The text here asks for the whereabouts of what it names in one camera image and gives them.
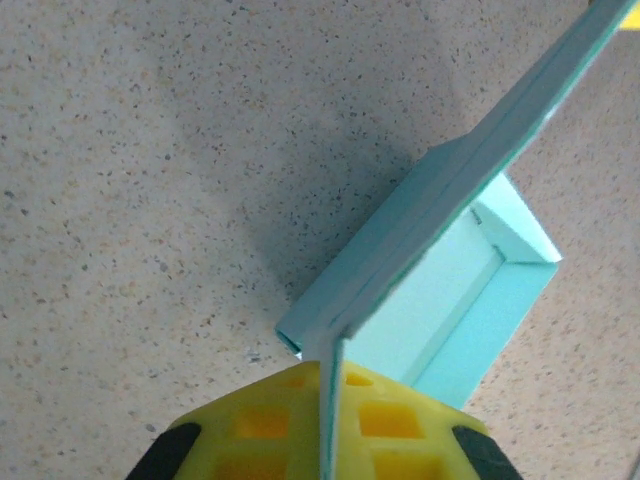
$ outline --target yellow plastic object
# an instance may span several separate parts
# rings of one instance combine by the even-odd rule
[[[640,30],[640,2],[636,3],[636,6],[624,19],[620,25],[620,30]]]
[[[451,428],[478,420],[354,364],[343,369],[337,480],[479,480]],[[317,480],[319,367],[305,362],[179,418],[202,431],[175,480]]]

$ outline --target black corner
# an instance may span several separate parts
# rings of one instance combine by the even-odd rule
[[[453,427],[453,435],[469,459],[480,480],[522,480],[518,471],[498,444],[468,427]]]
[[[167,430],[153,442],[126,480],[172,480],[201,430],[197,423]]]

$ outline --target light blue box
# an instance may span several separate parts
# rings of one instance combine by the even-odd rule
[[[294,352],[321,362],[323,480],[344,355],[461,407],[555,273],[559,253],[501,172],[635,1],[596,2],[471,132],[429,151],[278,323]]]

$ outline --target terrazzo floor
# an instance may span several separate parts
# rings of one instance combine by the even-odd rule
[[[586,0],[0,2],[0,478],[124,478]],[[640,34],[511,174],[563,252],[468,405],[527,479],[640,451]]]

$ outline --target square hole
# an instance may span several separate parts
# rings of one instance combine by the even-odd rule
[[[373,382],[367,377],[363,377],[362,375],[358,375],[357,373],[353,372],[347,373],[345,382],[347,383],[347,385],[352,385],[354,387],[369,387],[373,385]]]
[[[234,421],[234,435],[240,438],[283,438],[289,431],[289,410],[285,407],[243,408]]]
[[[451,480],[441,458],[408,452],[376,452],[376,480]]]
[[[282,386],[289,387],[289,388],[302,388],[304,387],[304,383],[305,383],[304,377],[291,377],[285,380]]]
[[[286,478],[287,458],[284,455],[275,455],[222,459],[211,480],[286,480]]]
[[[365,437],[424,438],[415,412],[401,403],[368,402],[358,413]]]

